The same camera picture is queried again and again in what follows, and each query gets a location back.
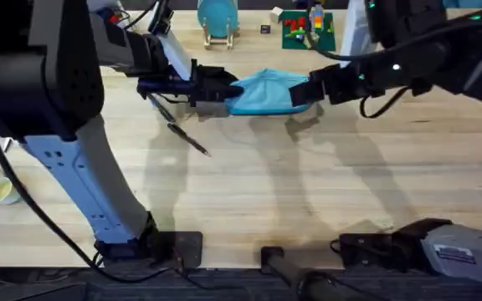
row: black mount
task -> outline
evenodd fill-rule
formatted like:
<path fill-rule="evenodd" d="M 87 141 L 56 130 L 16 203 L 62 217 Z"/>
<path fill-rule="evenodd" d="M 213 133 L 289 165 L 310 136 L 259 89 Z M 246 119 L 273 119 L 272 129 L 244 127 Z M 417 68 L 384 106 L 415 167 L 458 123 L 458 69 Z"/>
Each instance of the black mount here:
<path fill-rule="evenodd" d="M 431 267 L 421 241 L 432 230 L 453 224 L 450 220 L 426 218 L 392 234 L 341 234 L 340 255 L 343 266 L 380 266 L 406 273 L 417 269 L 437 274 Z"/>
<path fill-rule="evenodd" d="M 159 232 L 148 212 L 146 230 L 139 239 L 124 244 L 96 241 L 95 248 L 110 261 L 154 258 L 156 263 L 182 259 L 185 268 L 197 268 L 202 261 L 201 232 Z"/>

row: colorful toy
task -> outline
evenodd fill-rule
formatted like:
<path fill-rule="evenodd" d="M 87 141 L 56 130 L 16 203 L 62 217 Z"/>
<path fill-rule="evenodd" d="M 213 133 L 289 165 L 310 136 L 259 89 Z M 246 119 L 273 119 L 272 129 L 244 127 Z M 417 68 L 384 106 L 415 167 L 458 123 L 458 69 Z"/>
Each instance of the colorful toy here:
<path fill-rule="evenodd" d="M 313 8 L 311 8 L 310 12 L 310 21 L 311 21 L 311 31 L 315 31 L 316 29 L 323 29 L 325 20 L 325 9 L 320 5 L 316 4 Z"/>

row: label sticker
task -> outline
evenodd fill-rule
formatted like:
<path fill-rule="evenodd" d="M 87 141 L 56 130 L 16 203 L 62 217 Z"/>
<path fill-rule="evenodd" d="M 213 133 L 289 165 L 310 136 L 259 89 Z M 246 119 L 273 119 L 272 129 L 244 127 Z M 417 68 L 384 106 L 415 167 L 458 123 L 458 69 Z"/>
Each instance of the label sticker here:
<path fill-rule="evenodd" d="M 434 245 L 437 255 L 446 260 L 457 261 L 460 263 L 477 264 L 474 254 L 465 247 L 450 247 L 445 245 Z"/>

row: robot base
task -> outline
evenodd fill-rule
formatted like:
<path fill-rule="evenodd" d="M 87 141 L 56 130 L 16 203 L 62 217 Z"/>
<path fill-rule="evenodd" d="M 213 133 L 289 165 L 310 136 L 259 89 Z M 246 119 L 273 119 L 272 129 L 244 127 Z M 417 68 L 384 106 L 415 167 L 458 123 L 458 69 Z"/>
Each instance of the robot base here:
<path fill-rule="evenodd" d="M 127 243 L 109 244 L 96 241 L 95 248 L 107 261 L 118 262 L 154 258 L 158 263 L 183 260 L 185 268 L 198 268 L 202 261 L 201 232 L 159 232 L 148 213 L 146 230 L 138 239 Z"/>

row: blue object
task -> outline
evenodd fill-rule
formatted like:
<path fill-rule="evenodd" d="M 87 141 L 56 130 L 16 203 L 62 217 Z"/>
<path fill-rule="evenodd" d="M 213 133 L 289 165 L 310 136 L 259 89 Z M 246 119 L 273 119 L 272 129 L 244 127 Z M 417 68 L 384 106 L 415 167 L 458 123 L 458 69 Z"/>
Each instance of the blue object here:
<path fill-rule="evenodd" d="M 228 36 L 226 24 L 230 19 L 231 31 L 238 27 L 238 8 L 233 0 L 200 0 L 198 2 L 198 22 L 204 25 L 204 18 L 208 32 L 214 38 Z"/>
<path fill-rule="evenodd" d="M 309 105 L 293 107 L 290 88 L 308 81 L 305 75 L 264 69 L 257 74 L 233 82 L 243 87 L 238 97 L 226 99 L 226 107 L 232 115 L 277 115 L 300 113 Z"/>

